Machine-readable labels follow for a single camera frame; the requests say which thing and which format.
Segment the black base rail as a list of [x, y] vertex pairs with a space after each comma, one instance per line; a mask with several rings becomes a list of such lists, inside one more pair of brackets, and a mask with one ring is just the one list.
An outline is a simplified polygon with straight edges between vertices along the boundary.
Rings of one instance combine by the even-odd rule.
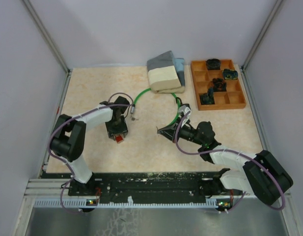
[[205, 203], [213, 196], [231, 194], [217, 178], [220, 172], [149, 172], [149, 173], [94, 173], [87, 184], [73, 180], [68, 195], [93, 196], [101, 204], [188, 204]]

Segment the folded grey beige cloth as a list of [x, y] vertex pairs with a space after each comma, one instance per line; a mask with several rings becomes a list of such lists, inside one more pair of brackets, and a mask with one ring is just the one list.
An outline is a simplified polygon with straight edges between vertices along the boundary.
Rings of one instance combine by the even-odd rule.
[[167, 51], [147, 61], [149, 87], [154, 93], [183, 93], [185, 60]]

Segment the red cable seal lock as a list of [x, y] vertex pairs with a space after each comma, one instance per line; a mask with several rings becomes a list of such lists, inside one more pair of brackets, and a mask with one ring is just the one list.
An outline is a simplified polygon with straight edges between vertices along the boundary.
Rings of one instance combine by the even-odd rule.
[[120, 134], [120, 135], [116, 135], [115, 136], [115, 141], [119, 144], [121, 142], [124, 141], [124, 135], [123, 134]]

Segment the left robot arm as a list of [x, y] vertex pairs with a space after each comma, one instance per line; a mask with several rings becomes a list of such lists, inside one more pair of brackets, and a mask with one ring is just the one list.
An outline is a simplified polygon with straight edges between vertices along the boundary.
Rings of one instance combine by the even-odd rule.
[[105, 124], [108, 137], [122, 142], [128, 134], [124, 113], [130, 105], [125, 97], [118, 96], [114, 102], [103, 101], [81, 115], [58, 117], [48, 141], [48, 153], [69, 168], [84, 194], [91, 195], [96, 190], [96, 182], [91, 180], [93, 172], [83, 157], [86, 133]]

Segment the aluminium frame post right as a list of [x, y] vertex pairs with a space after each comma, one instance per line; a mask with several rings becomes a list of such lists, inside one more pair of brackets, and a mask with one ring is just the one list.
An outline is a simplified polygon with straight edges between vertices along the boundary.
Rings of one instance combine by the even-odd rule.
[[285, 1], [284, 0], [276, 0], [275, 4], [273, 5], [264, 25], [261, 28], [260, 33], [258, 34], [251, 50], [249, 51], [246, 59], [244, 60], [244, 63], [241, 65], [241, 70], [245, 71], [247, 70], [248, 66], [250, 65], [253, 57], [255, 56], [258, 48], [260, 47], [262, 41], [264, 40], [269, 28], [271, 27], [273, 21], [279, 14], [280, 10], [282, 9]]

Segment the dark rolled item lower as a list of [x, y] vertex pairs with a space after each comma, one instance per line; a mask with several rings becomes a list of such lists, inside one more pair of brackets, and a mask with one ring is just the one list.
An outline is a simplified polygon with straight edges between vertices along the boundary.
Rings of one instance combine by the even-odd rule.
[[214, 90], [210, 87], [206, 93], [200, 95], [201, 105], [213, 105], [214, 101]]

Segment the dark rolled item right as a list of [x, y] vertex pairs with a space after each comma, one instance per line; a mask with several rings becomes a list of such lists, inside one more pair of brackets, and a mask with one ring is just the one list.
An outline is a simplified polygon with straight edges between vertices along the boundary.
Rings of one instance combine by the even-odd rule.
[[225, 80], [237, 80], [238, 79], [238, 72], [232, 69], [224, 69], [222, 71], [223, 78]]

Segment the wooden compartment tray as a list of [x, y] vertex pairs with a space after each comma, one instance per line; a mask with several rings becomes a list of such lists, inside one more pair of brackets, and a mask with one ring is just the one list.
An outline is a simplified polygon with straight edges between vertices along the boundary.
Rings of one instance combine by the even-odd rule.
[[239, 71], [231, 59], [193, 60], [191, 73], [198, 110], [245, 108]]

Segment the aluminium frame post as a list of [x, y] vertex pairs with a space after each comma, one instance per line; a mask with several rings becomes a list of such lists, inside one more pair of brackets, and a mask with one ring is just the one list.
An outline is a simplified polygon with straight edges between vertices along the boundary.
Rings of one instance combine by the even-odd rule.
[[269, 28], [271, 27], [273, 21], [279, 14], [280, 10], [282, 9], [285, 1], [284, 0], [276, 0], [275, 4], [273, 5], [264, 25], [261, 28], [260, 33], [258, 34], [251, 50], [249, 51], [246, 59], [244, 60], [244, 63], [241, 65], [241, 70], [245, 71], [247, 70], [248, 66], [250, 65], [253, 57], [255, 56], [258, 48], [260, 47], [262, 41], [264, 40]]
[[55, 42], [53, 41], [50, 33], [44, 26], [42, 20], [40, 19], [38, 13], [36, 12], [34, 6], [32, 5], [31, 1], [29, 0], [20, 0], [20, 2], [23, 4], [24, 8], [26, 9], [28, 15], [32, 18], [34, 24], [36, 25], [39, 33], [41, 34], [44, 42], [50, 49], [51, 53], [53, 54], [54, 58], [58, 62], [58, 64], [61, 66], [61, 68], [64, 70], [66, 74], [69, 74], [70, 69], [67, 66], [67, 63], [60, 52], [59, 48], [56, 46]]

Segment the dark rolled item top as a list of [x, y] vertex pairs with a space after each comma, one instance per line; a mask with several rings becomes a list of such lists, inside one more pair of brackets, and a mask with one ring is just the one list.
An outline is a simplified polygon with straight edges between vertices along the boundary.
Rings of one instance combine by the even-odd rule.
[[207, 70], [220, 70], [221, 61], [219, 59], [206, 60]]

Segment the dark rolled item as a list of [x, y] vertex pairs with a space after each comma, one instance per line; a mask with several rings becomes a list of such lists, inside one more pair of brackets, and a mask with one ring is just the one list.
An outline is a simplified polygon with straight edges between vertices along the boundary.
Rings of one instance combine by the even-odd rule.
[[225, 80], [237, 80], [238, 79], [238, 72], [232, 69], [224, 69], [222, 71], [223, 78]]
[[207, 70], [220, 70], [221, 61], [219, 59], [206, 60]]
[[210, 87], [206, 93], [200, 95], [201, 105], [213, 105], [214, 101], [214, 90]]
[[226, 81], [222, 78], [214, 78], [212, 80], [213, 91], [214, 92], [223, 92], [226, 91]]

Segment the dark rolled item middle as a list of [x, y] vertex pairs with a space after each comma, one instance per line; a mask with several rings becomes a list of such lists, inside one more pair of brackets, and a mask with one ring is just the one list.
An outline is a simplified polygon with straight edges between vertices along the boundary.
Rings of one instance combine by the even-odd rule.
[[212, 80], [213, 91], [214, 92], [223, 92], [226, 91], [226, 81], [222, 78], [214, 78]]

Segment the black Kaijing padlock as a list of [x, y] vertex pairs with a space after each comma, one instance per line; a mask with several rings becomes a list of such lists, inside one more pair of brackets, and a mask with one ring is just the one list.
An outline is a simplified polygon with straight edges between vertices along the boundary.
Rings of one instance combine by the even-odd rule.
[[175, 98], [176, 104], [178, 105], [178, 108], [181, 108], [183, 106], [190, 107], [188, 103], [183, 103], [180, 97]]

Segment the aluminium frame post left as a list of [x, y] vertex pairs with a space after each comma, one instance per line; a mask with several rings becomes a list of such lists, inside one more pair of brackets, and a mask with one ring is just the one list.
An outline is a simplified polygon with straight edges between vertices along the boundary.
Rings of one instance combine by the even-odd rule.
[[32, 5], [31, 1], [29, 0], [20, 0], [20, 2], [23, 4], [24, 8], [26, 9], [28, 15], [32, 18], [34, 24], [36, 25], [39, 33], [41, 34], [44, 42], [50, 49], [51, 53], [53, 54], [54, 58], [58, 62], [58, 64], [61, 66], [61, 68], [64, 70], [66, 74], [69, 74], [70, 69], [67, 66], [67, 63], [60, 52], [59, 48], [56, 46], [55, 42], [53, 41], [50, 33], [44, 26], [42, 20], [40, 19], [38, 13], [36, 12], [34, 6]]

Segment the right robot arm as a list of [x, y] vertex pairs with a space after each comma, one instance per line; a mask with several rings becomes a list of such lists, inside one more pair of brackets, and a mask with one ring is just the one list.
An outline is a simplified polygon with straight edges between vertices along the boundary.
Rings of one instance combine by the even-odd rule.
[[189, 123], [179, 126], [176, 122], [157, 130], [173, 143], [184, 139], [200, 145], [197, 151], [204, 161], [224, 165], [214, 181], [214, 190], [225, 194], [231, 189], [253, 193], [262, 203], [271, 206], [282, 193], [293, 185], [293, 180], [276, 158], [267, 150], [257, 154], [244, 154], [230, 150], [215, 139], [209, 121], [200, 122], [197, 128]]

